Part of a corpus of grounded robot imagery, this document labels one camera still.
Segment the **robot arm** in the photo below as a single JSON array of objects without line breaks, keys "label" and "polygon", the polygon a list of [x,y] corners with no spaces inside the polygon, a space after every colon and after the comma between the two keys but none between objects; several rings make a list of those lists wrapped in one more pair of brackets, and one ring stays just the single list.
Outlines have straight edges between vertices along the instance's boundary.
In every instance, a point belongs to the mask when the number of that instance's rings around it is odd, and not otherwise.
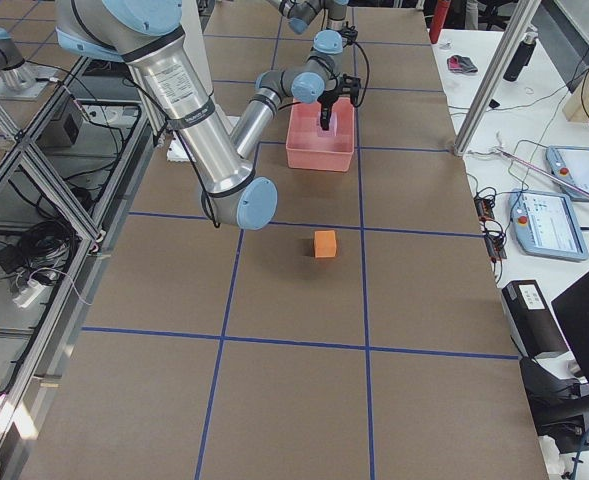
[{"label": "robot arm", "polygon": [[346,24],[348,0],[268,0],[297,35],[304,33],[318,15],[326,15],[323,28],[342,30]]},{"label": "robot arm", "polygon": [[177,136],[201,183],[202,208],[215,224],[259,230],[273,218],[274,183],[255,173],[248,156],[287,98],[313,103],[342,72],[344,1],[277,1],[290,28],[302,33],[322,11],[305,63],[262,74],[235,125],[217,110],[185,50],[180,1],[58,1],[60,46],[77,55],[126,64],[148,87],[163,122]]}]

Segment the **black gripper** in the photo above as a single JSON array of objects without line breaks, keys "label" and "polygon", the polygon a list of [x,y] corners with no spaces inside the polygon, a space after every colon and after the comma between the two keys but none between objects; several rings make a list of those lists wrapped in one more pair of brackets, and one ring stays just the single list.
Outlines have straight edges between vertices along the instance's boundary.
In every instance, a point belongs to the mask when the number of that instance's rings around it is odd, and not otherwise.
[{"label": "black gripper", "polygon": [[338,76],[334,80],[334,86],[326,89],[318,98],[320,103],[319,128],[321,131],[334,131],[333,105],[343,93],[343,77]]}]

